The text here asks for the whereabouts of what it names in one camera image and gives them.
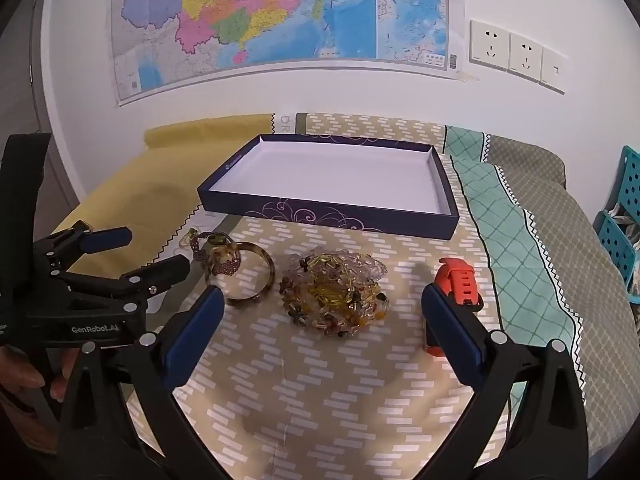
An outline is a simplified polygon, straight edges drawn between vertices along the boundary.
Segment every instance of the white wall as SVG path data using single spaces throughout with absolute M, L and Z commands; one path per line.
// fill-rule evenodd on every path
M 230 114 L 377 114 L 532 142 L 562 157 L 569 192 L 590 219 L 606 202 L 622 146 L 640 149 L 640 28 L 622 0 L 467 0 L 468 18 L 568 56 L 565 96 L 468 65 L 480 81 L 354 70 L 275 72 L 187 86 L 123 107 L 111 82 L 109 12 L 110 0 L 45 2 L 47 106 L 81 198 L 143 149 L 145 129 Z

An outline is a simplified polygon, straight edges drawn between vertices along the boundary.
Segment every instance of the jewelry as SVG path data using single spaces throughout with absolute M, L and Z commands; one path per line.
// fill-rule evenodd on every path
M 296 325 L 345 337 L 385 319 L 389 301 L 378 284 L 385 275 L 385 265 L 369 254 L 314 249 L 305 258 L 295 255 L 280 294 Z
M 196 229 L 189 229 L 189 245 L 193 251 L 193 259 L 200 262 L 205 269 L 205 279 L 207 283 L 211 276 L 224 274 L 233 276 L 240 269 L 242 264 L 241 251 L 249 251 L 260 256 L 269 266 L 269 279 L 260 292 L 248 298 L 225 298 L 226 302 L 233 306 L 242 306 L 247 303 L 257 303 L 273 287 L 276 280 L 276 267 L 269 253 L 262 247 L 249 242 L 235 242 L 226 233 L 210 231 L 199 233 Z M 187 235 L 180 241 L 180 246 L 186 241 Z M 200 248 L 200 241 L 206 238 L 211 246 L 210 250 Z

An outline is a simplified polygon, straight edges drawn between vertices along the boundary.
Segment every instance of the yellow fabric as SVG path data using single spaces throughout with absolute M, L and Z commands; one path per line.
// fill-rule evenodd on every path
M 148 130 L 148 150 L 92 192 L 58 227 L 78 220 L 94 230 L 126 226 L 133 232 L 132 242 L 83 256 L 73 272 L 117 278 L 151 262 L 200 204 L 197 187 L 250 139 L 272 133 L 272 117 L 224 117 Z

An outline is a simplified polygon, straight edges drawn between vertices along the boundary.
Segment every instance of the electrical outlet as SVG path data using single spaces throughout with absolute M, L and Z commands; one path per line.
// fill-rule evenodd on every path
M 517 34 L 511 35 L 509 72 L 540 81 L 542 71 L 542 47 Z
M 493 25 L 471 21 L 471 62 L 507 70 L 509 66 L 509 33 Z
M 540 83 L 564 93 L 566 90 L 566 58 L 545 48 L 542 53 L 542 76 Z

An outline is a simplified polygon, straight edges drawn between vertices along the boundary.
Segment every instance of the teal plastic basket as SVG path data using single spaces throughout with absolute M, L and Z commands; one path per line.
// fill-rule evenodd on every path
M 623 150 L 625 173 L 618 193 L 618 202 L 627 214 L 640 224 L 640 155 L 630 147 Z M 604 222 L 600 233 L 600 243 L 609 253 L 613 264 L 618 268 L 628 288 L 633 276 L 636 262 L 636 251 L 622 229 L 615 223 L 608 212 L 603 211 Z M 640 304 L 640 296 L 629 294 L 631 303 Z

